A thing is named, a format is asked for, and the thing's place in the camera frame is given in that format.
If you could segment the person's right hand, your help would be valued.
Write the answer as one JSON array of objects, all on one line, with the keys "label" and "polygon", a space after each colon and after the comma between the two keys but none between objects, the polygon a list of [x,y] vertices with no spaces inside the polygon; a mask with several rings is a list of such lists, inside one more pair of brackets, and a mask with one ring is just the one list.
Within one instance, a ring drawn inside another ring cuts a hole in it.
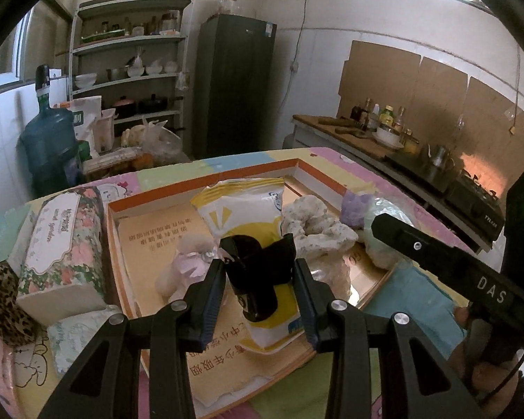
[{"label": "person's right hand", "polygon": [[[467,307],[455,307],[453,316],[456,323],[463,328],[467,328],[468,309]],[[465,344],[459,343],[452,351],[448,359],[448,365],[456,372],[459,378],[465,376],[467,363],[465,358]],[[511,362],[504,362],[500,366],[492,365],[487,362],[481,362],[474,366],[471,381],[475,390],[480,394],[488,394],[494,391],[511,373],[511,370],[519,362],[517,356]],[[482,413],[485,418],[498,418],[510,408],[513,402],[518,400],[519,396],[524,395],[524,377],[520,371],[513,375],[506,384],[488,400],[482,407]]]}]

